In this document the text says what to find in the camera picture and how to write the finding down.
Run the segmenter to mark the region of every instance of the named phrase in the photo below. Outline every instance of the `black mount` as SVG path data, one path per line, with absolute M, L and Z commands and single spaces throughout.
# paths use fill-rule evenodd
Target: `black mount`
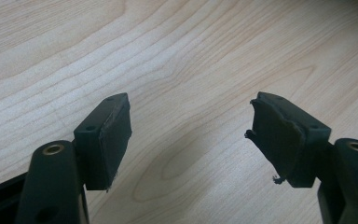
M 260 92 L 251 139 L 293 188 L 322 184 L 318 198 L 324 223 L 358 223 L 358 140 L 328 142 L 331 129 L 281 96 Z
M 0 223 L 90 223 L 83 186 L 112 185 L 131 137 L 127 93 L 104 99 L 74 134 L 38 148 L 27 174 L 0 184 Z

